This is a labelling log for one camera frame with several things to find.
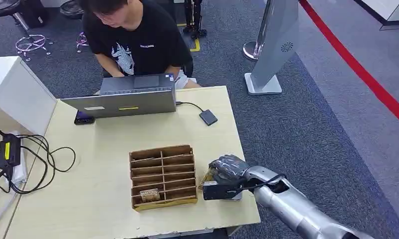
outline young man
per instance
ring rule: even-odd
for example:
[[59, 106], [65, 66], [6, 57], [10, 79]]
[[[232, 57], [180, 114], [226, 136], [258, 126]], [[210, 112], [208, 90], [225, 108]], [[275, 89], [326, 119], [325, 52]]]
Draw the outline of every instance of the young man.
[[100, 65], [113, 77], [173, 73], [176, 88], [197, 88], [181, 67], [191, 53], [154, 0], [79, 0], [84, 33]]

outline stool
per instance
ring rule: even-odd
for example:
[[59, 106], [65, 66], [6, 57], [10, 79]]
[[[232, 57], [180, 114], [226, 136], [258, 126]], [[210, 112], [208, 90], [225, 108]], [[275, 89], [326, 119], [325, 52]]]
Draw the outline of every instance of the stool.
[[[60, 13], [69, 19], [82, 19], [84, 10], [78, 5], [76, 0], [70, 0], [60, 6]], [[81, 32], [77, 38], [77, 52], [81, 53], [80, 46], [88, 46], [87, 38], [84, 32]]]
[[15, 24], [19, 26], [23, 37], [18, 40], [15, 44], [15, 48], [18, 54], [23, 53], [25, 61], [30, 61], [31, 58], [27, 57], [27, 52], [35, 51], [37, 49], [43, 49], [46, 51], [46, 55], [50, 55], [51, 52], [45, 47], [46, 42], [53, 44], [49, 38], [43, 35], [29, 35], [27, 30], [29, 27], [26, 26], [25, 21], [19, 14], [20, 7], [25, 5], [24, 1], [21, 0], [0, 0], [0, 17], [1, 16], [12, 16], [15, 20]]

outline compartment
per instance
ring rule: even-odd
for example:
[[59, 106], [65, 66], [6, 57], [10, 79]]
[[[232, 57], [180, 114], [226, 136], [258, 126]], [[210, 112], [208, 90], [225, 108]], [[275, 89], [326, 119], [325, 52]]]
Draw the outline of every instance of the compartment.
[[[196, 203], [195, 162], [189, 145], [129, 153], [132, 207], [143, 211], [178, 204]], [[142, 201], [141, 191], [157, 189], [160, 201]]]
[[151, 175], [161, 175], [163, 174], [163, 169], [159, 167], [148, 167], [148, 168], [132, 168], [132, 177], [144, 177]]
[[161, 158], [161, 149], [149, 149], [149, 150], [141, 150], [130, 153], [130, 161], [136, 161], [140, 159], [149, 159], [149, 158]]
[[145, 167], [156, 167], [161, 166], [162, 162], [160, 158], [147, 158], [131, 161], [131, 169], [134, 168], [145, 168]]
[[132, 188], [132, 196], [138, 196], [139, 192], [144, 191], [144, 190], [150, 190], [150, 189], [158, 189], [159, 192], [164, 191], [164, 184], [154, 184], [154, 185], [145, 185], [145, 186], [140, 186], [140, 187], [134, 187]]
[[194, 177], [195, 177], [195, 173], [194, 172], [174, 173], [174, 174], [164, 175], [164, 181], [165, 182], [169, 182], [169, 181], [187, 179], [187, 178], [194, 178]]
[[[162, 200], [165, 200], [165, 199], [164, 199], [164, 193], [163, 193], [163, 192], [159, 193], [159, 195], [160, 195], [160, 201], [155, 201], [155, 202], [150, 202], [150, 203], [152, 203], [152, 204], [154, 204], [154, 203], [160, 203]], [[142, 198], [141, 198], [140, 195], [136, 195], [136, 196], [133, 196], [133, 197], [132, 197], [132, 204], [133, 204], [133, 205], [136, 206], [136, 204], [142, 204], [142, 203], [144, 203], [144, 202], [142, 201]]]
[[163, 157], [176, 156], [182, 154], [192, 154], [192, 149], [189, 145], [181, 145], [176, 147], [162, 148]]
[[176, 199], [176, 198], [184, 198], [184, 197], [189, 197], [197, 196], [197, 189], [196, 188], [189, 188], [189, 189], [181, 189], [181, 190], [176, 190], [176, 191], [171, 191], [171, 192], [166, 192], [166, 199]]
[[190, 178], [186, 180], [179, 180], [176, 182], [167, 182], [165, 183], [166, 190], [173, 190], [178, 188], [187, 188], [187, 187], [195, 187], [195, 178]]
[[194, 156], [192, 154], [163, 158], [163, 165], [188, 164], [188, 163], [194, 163]]
[[163, 167], [163, 172], [165, 174], [168, 173], [185, 173], [185, 172], [193, 172], [194, 164], [184, 164], [184, 165], [172, 165]]
[[155, 183], [163, 183], [163, 175], [132, 178], [133, 187]]

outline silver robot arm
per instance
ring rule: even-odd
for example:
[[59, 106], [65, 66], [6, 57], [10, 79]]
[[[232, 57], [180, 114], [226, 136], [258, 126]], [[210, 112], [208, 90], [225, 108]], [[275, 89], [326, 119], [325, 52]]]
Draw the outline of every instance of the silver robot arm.
[[[243, 175], [248, 181], [267, 182], [277, 173], [261, 166], [253, 166]], [[279, 178], [266, 186], [254, 189], [258, 204], [269, 208], [276, 217], [304, 239], [373, 239], [346, 227], [321, 212], [286, 178]]]

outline black cable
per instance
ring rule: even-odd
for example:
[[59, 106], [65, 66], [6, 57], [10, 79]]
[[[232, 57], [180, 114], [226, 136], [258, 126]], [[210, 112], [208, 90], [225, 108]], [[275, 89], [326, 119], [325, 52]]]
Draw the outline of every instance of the black cable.
[[256, 189], [256, 188], [265, 186], [265, 185], [269, 184], [270, 182], [272, 182], [272, 181], [274, 181], [274, 180], [276, 180], [276, 179], [279, 179], [279, 178], [287, 178], [287, 177], [286, 177], [286, 174], [284, 174], [284, 173], [279, 173], [279, 174], [277, 174], [276, 176], [272, 177], [270, 180], [268, 180], [268, 181], [266, 181], [266, 182], [264, 182], [264, 183], [260, 183], [260, 184], [257, 184], [257, 185], [255, 185], [255, 186], [252, 186], [252, 187], [239, 188], [238, 190], [239, 190], [239, 191], [242, 191], [242, 190]]
[[1, 186], [0, 186], [0, 189], [2, 189], [2, 191], [4, 191], [5, 193], [9, 193], [9, 192], [10, 192], [10, 185], [9, 185], [9, 189], [8, 189], [8, 190], [4, 189], [4, 188], [1, 187]]
[[[0, 130], [0, 135], [4, 136], [5, 133], [3, 133], [3, 132]], [[59, 172], [68, 172], [69, 170], [71, 170], [71, 168], [72, 168], [72, 167], [74, 166], [74, 164], [75, 164], [75, 161], [76, 161], [76, 157], [77, 157], [77, 156], [76, 156], [75, 151], [74, 151], [72, 148], [70, 148], [70, 147], [60, 147], [60, 148], [58, 148], [58, 149], [55, 149], [55, 150], [53, 150], [53, 151], [50, 151], [49, 142], [48, 142], [47, 139], [46, 139], [44, 136], [42, 136], [42, 135], [38, 135], [38, 134], [35, 134], [35, 135], [21, 134], [21, 135], [17, 135], [17, 137], [19, 137], [19, 138], [21, 138], [21, 139], [29, 139], [29, 140], [31, 140], [32, 142], [36, 143], [38, 146], [40, 146], [43, 150], [46, 151], [46, 157], [45, 157], [45, 159], [43, 159], [40, 155], [38, 155], [37, 153], [35, 153], [32, 149], [30, 149], [30, 148], [28, 148], [28, 147], [25, 147], [25, 146], [21, 146], [22, 149], [25, 149], [25, 150], [27, 150], [28, 152], [30, 152], [31, 154], [33, 154], [37, 159], [39, 159], [39, 160], [44, 164], [44, 172], [43, 172], [43, 175], [41, 176], [40, 181], [39, 181], [39, 182], [37, 183], [37, 185], [36, 185], [34, 188], [32, 188], [31, 190], [22, 190], [22, 189], [19, 189], [15, 184], [12, 183], [12, 179], [11, 179], [11, 178], [8, 178], [8, 177], [5, 176], [4, 174], [2, 174], [2, 176], [4, 176], [4, 177], [8, 180], [8, 182], [9, 182], [9, 189], [8, 189], [9, 191], [5, 190], [4, 188], [2, 188], [2, 187], [0, 186], [0, 188], [1, 188], [4, 192], [6, 192], [6, 193], [9, 193], [9, 192], [10, 192], [10, 189], [12, 189], [13, 191], [15, 191], [15, 192], [18, 193], [18, 194], [29, 194], [29, 193], [35, 192], [35, 191], [37, 191], [37, 190], [43, 189], [43, 188], [47, 187], [47, 186], [53, 181], [53, 179], [54, 179], [54, 177], [55, 177], [55, 175], [56, 175], [56, 171], [59, 171]], [[53, 154], [54, 154], [55, 152], [61, 150], [61, 149], [69, 149], [69, 150], [72, 151], [72, 153], [73, 153], [73, 155], [74, 155], [72, 164], [71, 164], [71, 166], [69, 166], [67, 169], [59, 169], [59, 168], [56, 167], [56, 162], [55, 162], [55, 159], [54, 159], [54, 157], [53, 157]], [[50, 165], [50, 166], [53, 168], [53, 174], [52, 174], [52, 177], [50, 178], [50, 180], [49, 180], [46, 184], [42, 185], [43, 182], [44, 182], [44, 180], [46, 179], [46, 176], [47, 176], [48, 165]]]
[[201, 110], [201, 112], [204, 112], [204, 111], [201, 109], [201, 107], [199, 107], [199, 106], [197, 106], [196, 104], [191, 103], [191, 102], [176, 101], [176, 105], [177, 105], [177, 106], [180, 106], [180, 105], [192, 105], [192, 106], [197, 107], [199, 110]]

